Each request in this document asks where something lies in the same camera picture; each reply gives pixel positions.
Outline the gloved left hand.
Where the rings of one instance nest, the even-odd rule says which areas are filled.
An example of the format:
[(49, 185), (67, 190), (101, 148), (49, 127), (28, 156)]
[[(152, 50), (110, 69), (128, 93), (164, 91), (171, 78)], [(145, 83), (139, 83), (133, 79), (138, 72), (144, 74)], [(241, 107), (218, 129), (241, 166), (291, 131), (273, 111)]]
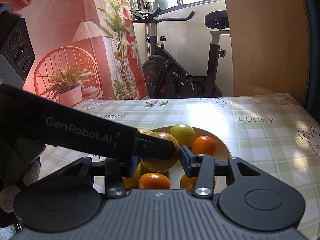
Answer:
[(1, 228), (17, 222), (14, 200), (23, 188), (38, 181), (40, 155), (45, 149), (38, 141), (1, 140)]

